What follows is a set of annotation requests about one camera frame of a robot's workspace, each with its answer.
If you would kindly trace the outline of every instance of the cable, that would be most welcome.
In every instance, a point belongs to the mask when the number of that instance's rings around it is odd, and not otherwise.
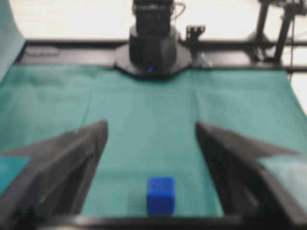
[[[186,5],[184,3],[182,3],[182,2],[175,2],[175,8],[176,8],[176,6],[181,6],[182,10],[181,10],[181,12],[179,14],[176,14],[172,18],[172,20],[176,20],[178,17],[180,17],[184,13],[184,11],[186,11],[186,8],[187,8]]]
[[[176,6],[174,7],[174,11],[175,11],[175,15],[177,15],[177,8],[176,8]],[[174,21],[174,26],[175,26],[175,28],[176,28],[176,25],[177,25],[177,18],[175,17],[173,21]]]
[[[301,32],[301,33],[298,33],[298,34],[295,34],[295,35],[294,35],[295,38],[300,38],[300,37],[303,37],[303,36],[307,36],[307,31]],[[289,37],[289,38],[287,38],[287,40],[288,40],[288,41],[289,41],[289,40],[292,41],[292,36]],[[287,54],[290,54],[290,53],[291,53],[291,51],[290,51],[290,52],[285,52],[285,53],[283,53],[283,55],[287,55]]]

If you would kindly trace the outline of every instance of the black metal frame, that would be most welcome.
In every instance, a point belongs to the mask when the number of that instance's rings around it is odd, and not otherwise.
[[[283,25],[277,41],[269,41],[263,30],[269,5],[273,0],[260,0],[262,7],[255,34],[246,41],[198,41],[195,36],[179,43],[188,48],[192,56],[192,69],[283,69],[289,73],[307,72],[307,64],[285,66],[282,53],[285,46],[307,47],[307,41],[287,42],[287,34],[296,12],[291,4],[285,7]],[[121,41],[36,41],[29,40],[15,61],[30,65],[99,65],[116,68],[116,49],[127,44]],[[275,54],[268,50],[276,48]]]
[[[307,228],[307,213],[258,163],[297,152],[204,122],[197,124],[197,137],[226,215],[273,219],[277,229]]]
[[[31,217],[36,221],[40,217],[80,213],[106,140],[107,123],[101,121],[1,153],[31,159],[1,195],[0,229],[34,221]]]
[[[19,226],[31,229],[71,230],[300,230],[307,228],[307,214],[257,159],[274,155],[298,155],[284,149],[204,122],[196,125],[197,137],[209,166],[225,215],[221,218],[92,218],[29,217]]]

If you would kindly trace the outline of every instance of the teal fabric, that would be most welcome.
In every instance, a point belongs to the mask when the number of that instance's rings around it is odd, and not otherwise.
[[[259,159],[307,214],[307,156],[272,156]]]
[[[0,157],[0,196],[29,161],[28,157]]]
[[[8,0],[0,1],[0,81],[16,59],[24,45],[24,38],[19,33]]]
[[[196,141],[199,120],[307,151],[307,120],[283,71],[187,70],[145,82],[93,66],[13,66],[0,105],[0,150],[108,120],[83,208],[90,216],[146,216],[150,176],[175,178],[175,216],[222,216]]]

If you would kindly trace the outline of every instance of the blue cube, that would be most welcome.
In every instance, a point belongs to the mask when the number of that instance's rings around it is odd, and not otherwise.
[[[151,177],[148,180],[147,213],[172,215],[175,209],[175,181],[172,177]]]

